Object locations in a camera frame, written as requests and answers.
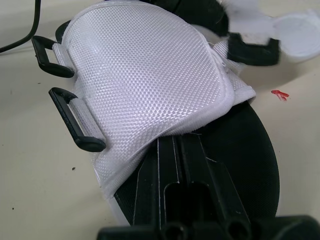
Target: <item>white fabric edge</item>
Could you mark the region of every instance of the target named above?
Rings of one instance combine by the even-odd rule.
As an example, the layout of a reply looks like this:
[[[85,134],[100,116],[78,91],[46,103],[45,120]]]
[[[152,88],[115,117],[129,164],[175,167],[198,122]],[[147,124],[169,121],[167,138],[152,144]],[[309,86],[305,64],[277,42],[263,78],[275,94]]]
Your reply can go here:
[[[234,91],[235,99],[234,106],[249,99],[252,99],[256,96],[255,90],[251,86],[243,86]]]
[[[107,202],[111,208],[112,215],[114,216],[117,225],[123,227],[130,226],[115,197],[107,199]]]

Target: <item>black plastic buckle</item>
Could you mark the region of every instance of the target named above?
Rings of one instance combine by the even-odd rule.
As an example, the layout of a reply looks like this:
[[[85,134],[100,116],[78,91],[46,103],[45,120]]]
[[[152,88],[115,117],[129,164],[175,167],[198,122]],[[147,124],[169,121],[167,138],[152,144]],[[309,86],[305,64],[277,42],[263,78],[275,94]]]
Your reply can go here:
[[[72,69],[49,61],[46,49],[52,50],[52,46],[56,44],[55,41],[43,36],[33,36],[31,41],[39,67],[43,71],[62,78],[72,78],[75,75]]]
[[[52,88],[49,91],[49,95],[58,109],[75,144],[79,148],[87,152],[97,153],[103,151],[107,147],[102,140],[93,136],[85,136],[82,132],[77,120],[68,107],[68,104],[72,99],[78,98],[76,95],[58,87]]]
[[[270,38],[267,45],[246,44],[239,33],[231,33],[227,57],[251,66],[273,66],[279,63],[279,40]]]

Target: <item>white plastic piece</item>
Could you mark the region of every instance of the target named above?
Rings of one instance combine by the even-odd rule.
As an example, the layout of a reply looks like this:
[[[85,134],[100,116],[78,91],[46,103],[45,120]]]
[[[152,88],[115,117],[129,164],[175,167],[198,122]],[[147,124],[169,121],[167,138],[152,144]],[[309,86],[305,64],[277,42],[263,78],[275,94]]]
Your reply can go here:
[[[297,12],[273,20],[281,50],[294,63],[320,54],[320,18],[313,10]]]

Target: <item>white velcro strap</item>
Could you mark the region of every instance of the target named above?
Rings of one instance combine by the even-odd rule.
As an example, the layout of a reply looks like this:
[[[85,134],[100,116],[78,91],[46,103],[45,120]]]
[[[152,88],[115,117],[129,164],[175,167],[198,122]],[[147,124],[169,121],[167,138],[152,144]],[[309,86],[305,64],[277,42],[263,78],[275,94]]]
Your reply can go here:
[[[56,60],[60,65],[72,69],[74,72],[76,72],[76,68],[72,63],[69,54],[64,46],[59,43],[55,43],[52,46],[52,50],[54,52]]]
[[[86,103],[82,99],[72,99],[69,102],[69,107],[79,121],[85,136],[95,137],[103,142],[106,142],[105,136],[91,115]]]

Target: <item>white table surface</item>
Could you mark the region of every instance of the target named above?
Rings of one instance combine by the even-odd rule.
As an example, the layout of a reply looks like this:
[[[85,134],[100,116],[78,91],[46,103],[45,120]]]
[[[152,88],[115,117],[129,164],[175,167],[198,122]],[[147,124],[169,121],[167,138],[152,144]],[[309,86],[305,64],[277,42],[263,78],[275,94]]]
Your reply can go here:
[[[264,1],[263,9],[272,16],[292,11],[288,1],[277,3]],[[277,156],[280,215],[320,220],[319,76],[319,57],[242,74],[257,91],[252,106]],[[72,82],[40,70],[31,48],[0,55],[1,240],[94,240],[101,227],[116,224],[89,154],[76,147],[48,95],[52,87],[71,90]],[[290,97],[280,101],[271,90]]]

